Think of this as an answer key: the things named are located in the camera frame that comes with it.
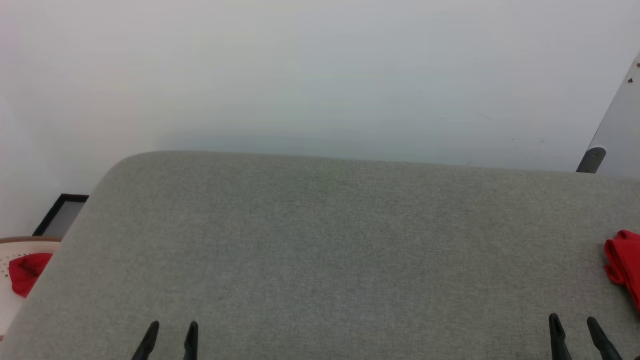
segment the red cloth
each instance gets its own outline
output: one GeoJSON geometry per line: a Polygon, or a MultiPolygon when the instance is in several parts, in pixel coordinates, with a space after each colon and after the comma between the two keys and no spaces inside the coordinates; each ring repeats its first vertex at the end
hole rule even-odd
{"type": "Polygon", "coordinates": [[[52,254],[30,254],[9,261],[9,276],[13,292],[27,297],[36,280],[47,266],[52,254]]]}
{"type": "Polygon", "coordinates": [[[640,311],[640,235],[620,230],[615,239],[605,242],[604,252],[609,259],[609,265],[604,266],[609,280],[627,285],[631,298],[640,311]]]}

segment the gray fabric surface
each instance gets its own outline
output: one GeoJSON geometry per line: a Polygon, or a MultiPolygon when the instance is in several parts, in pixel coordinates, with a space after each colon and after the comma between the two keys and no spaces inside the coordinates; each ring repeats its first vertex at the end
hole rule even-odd
{"type": "Polygon", "coordinates": [[[640,182],[589,174],[156,152],[102,180],[1,359],[574,359],[595,316],[625,359],[640,317],[602,268],[640,182]]]}

